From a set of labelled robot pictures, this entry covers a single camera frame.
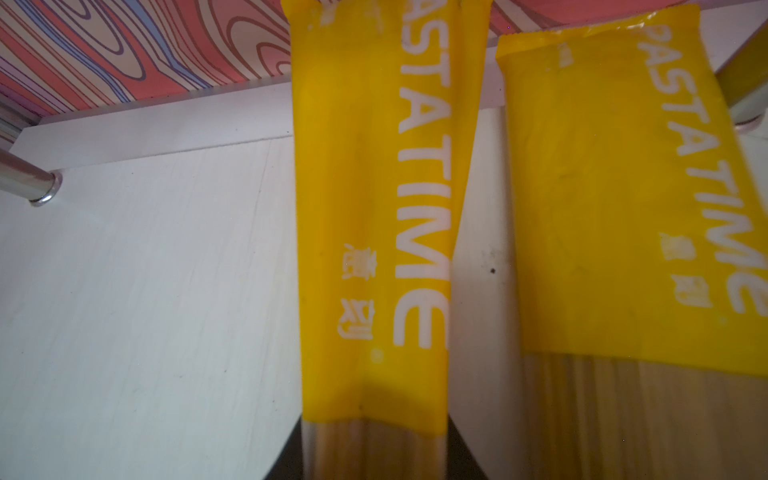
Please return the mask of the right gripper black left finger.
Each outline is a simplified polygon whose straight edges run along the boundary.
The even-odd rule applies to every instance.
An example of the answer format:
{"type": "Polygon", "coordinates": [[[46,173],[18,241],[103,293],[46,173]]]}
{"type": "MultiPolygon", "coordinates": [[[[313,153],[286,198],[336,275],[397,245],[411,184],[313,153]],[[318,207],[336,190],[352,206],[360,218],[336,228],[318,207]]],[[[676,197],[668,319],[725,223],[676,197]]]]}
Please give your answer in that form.
{"type": "Polygon", "coordinates": [[[268,471],[265,480],[302,480],[303,447],[302,419],[298,418],[280,454],[268,471]]]}

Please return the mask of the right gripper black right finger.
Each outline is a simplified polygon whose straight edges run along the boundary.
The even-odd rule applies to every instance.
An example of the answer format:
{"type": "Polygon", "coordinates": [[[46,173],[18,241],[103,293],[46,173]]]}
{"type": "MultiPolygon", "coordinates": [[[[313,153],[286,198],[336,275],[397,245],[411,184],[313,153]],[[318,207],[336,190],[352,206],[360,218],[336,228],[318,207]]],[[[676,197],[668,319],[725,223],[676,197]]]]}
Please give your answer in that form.
{"type": "Polygon", "coordinates": [[[448,419],[446,478],[448,480],[488,479],[452,418],[448,419]]]}

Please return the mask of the yellow Pastatime spaghetti bag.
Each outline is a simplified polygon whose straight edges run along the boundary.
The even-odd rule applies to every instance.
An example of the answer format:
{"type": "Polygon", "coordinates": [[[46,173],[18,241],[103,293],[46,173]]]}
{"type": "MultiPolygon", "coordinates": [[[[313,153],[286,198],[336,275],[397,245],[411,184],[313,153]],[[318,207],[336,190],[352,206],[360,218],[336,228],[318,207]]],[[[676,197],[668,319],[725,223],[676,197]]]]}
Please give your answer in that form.
{"type": "Polygon", "coordinates": [[[498,43],[536,479],[767,475],[767,210],[700,19],[498,43]]]}
{"type": "Polygon", "coordinates": [[[487,1],[286,1],[308,479],[442,479],[487,1]]]}

